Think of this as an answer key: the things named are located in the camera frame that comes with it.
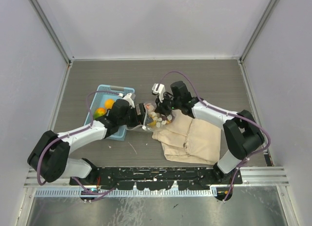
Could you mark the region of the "clear polka dot zip bag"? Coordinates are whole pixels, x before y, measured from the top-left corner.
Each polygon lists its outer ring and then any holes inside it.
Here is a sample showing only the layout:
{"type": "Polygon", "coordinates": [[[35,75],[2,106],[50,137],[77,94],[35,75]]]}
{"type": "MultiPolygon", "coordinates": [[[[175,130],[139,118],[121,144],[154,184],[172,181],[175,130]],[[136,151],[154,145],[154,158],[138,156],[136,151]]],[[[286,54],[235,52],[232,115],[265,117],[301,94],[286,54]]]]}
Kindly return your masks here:
{"type": "Polygon", "coordinates": [[[126,125],[126,129],[129,131],[140,131],[140,132],[154,132],[166,125],[172,123],[176,117],[175,112],[171,112],[170,115],[165,116],[155,112],[155,103],[144,103],[146,105],[147,113],[144,125],[135,126],[135,108],[130,112],[129,122],[126,125]]]}

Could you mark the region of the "yellow fake lemon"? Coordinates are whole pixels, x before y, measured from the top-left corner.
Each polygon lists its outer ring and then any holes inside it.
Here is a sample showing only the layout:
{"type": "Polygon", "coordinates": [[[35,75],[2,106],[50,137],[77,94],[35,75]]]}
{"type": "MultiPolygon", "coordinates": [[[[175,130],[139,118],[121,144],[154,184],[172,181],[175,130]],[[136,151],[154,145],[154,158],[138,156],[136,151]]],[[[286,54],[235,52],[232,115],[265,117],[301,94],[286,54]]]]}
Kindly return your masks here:
{"type": "Polygon", "coordinates": [[[105,108],[108,109],[112,109],[113,105],[114,105],[115,101],[113,99],[107,99],[104,103],[105,108]]]}

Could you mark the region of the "green fake fruit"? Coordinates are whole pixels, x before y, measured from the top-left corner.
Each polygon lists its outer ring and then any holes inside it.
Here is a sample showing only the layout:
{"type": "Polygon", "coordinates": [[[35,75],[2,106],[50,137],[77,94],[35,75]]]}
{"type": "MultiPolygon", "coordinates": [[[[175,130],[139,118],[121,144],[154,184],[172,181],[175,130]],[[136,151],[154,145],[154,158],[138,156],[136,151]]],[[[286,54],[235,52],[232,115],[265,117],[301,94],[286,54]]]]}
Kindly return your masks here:
{"type": "Polygon", "coordinates": [[[106,114],[106,109],[104,107],[97,108],[93,113],[93,119],[95,120],[98,117],[101,117],[106,114]]]}

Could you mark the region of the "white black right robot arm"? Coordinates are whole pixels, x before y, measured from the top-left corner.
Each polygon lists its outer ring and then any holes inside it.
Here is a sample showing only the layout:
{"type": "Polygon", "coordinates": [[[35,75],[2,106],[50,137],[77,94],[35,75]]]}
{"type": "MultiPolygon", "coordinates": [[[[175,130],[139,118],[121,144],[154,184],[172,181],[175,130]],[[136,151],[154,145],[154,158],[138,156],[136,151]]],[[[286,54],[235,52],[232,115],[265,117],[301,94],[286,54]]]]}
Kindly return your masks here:
{"type": "Polygon", "coordinates": [[[193,119],[209,122],[224,132],[228,151],[214,164],[213,175],[216,182],[225,184],[231,178],[232,171],[264,144],[260,126],[247,110],[232,112],[200,97],[193,97],[183,81],[172,83],[170,88],[171,93],[166,91],[163,84],[153,85],[152,94],[157,96],[156,112],[168,116],[173,110],[179,110],[193,119]]]}

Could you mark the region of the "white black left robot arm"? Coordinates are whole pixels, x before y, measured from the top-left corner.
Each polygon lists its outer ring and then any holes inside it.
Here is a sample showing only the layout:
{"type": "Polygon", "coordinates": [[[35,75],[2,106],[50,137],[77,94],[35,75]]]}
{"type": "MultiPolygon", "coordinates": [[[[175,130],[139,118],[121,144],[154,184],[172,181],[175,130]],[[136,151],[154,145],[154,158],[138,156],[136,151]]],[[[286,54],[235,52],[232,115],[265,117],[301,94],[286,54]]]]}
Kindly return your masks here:
{"type": "Polygon", "coordinates": [[[99,167],[86,158],[71,159],[69,155],[83,146],[110,137],[122,126],[137,128],[143,125],[146,106],[130,100],[117,100],[108,112],[80,128],[55,133],[44,132],[27,159],[37,172],[39,185],[52,183],[60,177],[77,178],[93,185],[99,177],[99,167]]]}

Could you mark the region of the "beige folded fabric garment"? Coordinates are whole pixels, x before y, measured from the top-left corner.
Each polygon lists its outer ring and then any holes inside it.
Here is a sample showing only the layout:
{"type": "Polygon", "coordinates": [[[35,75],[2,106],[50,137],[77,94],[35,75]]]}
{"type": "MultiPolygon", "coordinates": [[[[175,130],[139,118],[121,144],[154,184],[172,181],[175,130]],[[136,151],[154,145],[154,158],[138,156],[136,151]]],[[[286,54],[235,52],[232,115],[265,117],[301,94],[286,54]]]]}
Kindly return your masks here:
{"type": "Polygon", "coordinates": [[[214,165],[220,159],[221,129],[206,121],[173,112],[173,122],[153,132],[168,161],[214,165]]]}

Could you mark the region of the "light blue plastic basket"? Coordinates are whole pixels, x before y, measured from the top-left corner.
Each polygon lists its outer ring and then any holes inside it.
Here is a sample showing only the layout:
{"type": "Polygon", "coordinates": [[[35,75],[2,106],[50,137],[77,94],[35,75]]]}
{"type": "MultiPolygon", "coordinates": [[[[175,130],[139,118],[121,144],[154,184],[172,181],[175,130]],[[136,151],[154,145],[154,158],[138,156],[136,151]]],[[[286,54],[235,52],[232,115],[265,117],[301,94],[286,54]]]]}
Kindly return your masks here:
{"type": "Polygon", "coordinates": [[[135,90],[128,87],[115,87],[101,84],[89,106],[84,127],[80,135],[90,141],[104,138],[124,141],[126,124],[134,108],[135,90]]]}

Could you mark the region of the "black paint-chipped base rail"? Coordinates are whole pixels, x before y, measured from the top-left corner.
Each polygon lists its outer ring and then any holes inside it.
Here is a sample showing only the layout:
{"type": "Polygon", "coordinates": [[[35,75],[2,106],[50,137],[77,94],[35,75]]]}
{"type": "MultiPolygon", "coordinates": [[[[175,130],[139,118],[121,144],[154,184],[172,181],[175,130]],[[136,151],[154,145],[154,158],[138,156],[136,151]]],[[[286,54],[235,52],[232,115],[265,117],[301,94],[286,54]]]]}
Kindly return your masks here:
{"type": "Polygon", "coordinates": [[[104,167],[96,172],[93,181],[79,179],[84,186],[98,185],[101,189],[209,190],[211,185],[229,185],[233,173],[217,178],[210,167],[104,167]]]}

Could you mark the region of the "aluminium frame rail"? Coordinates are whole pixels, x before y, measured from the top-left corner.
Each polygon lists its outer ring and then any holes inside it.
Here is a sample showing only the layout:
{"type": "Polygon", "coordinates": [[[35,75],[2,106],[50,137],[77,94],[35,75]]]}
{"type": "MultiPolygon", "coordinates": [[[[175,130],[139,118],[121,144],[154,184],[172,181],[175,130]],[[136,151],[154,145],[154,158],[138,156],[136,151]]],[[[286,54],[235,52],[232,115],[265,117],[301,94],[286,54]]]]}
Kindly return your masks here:
{"type": "Polygon", "coordinates": [[[46,0],[29,0],[30,4],[37,13],[40,21],[52,38],[58,51],[64,58],[65,62],[70,65],[73,61],[70,48],[67,45],[62,33],[58,27],[57,22],[54,20],[53,13],[49,11],[49,5],[46,0]]]}

